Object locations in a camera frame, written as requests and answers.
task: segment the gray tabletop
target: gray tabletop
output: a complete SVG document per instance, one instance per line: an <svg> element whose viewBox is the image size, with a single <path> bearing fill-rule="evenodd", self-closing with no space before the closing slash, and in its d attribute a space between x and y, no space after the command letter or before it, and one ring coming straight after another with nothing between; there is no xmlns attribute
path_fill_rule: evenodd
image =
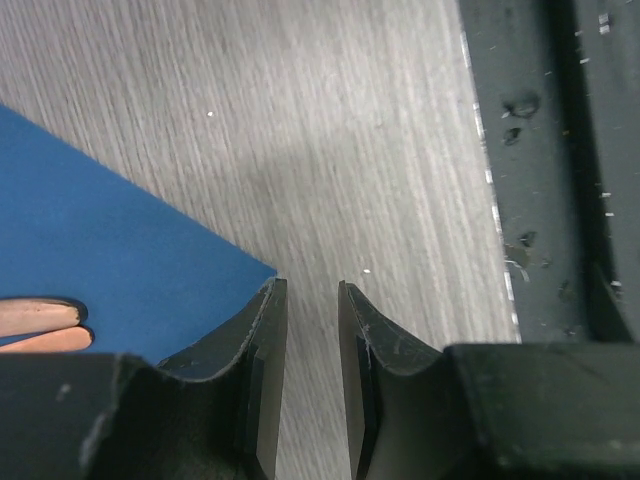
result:
<svg viewBox="0 0 640 480"><path fill-rule="evenodd" d="M5 0L0 101L290 281L280 480L347 479L338 281L517 338L453 0Z"/></svg>

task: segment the blue cloth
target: blue cloth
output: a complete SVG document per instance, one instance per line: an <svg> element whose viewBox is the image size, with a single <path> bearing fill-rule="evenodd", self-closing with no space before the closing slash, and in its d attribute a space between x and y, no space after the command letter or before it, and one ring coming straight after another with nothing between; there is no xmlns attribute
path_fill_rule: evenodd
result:
<svg viewBox="0 0 640 480"><path fill-rule="evenodd" d="M239 312L273 275L0 106L0 298L80 300L95 333L88 352L157 364Z"/></svg>

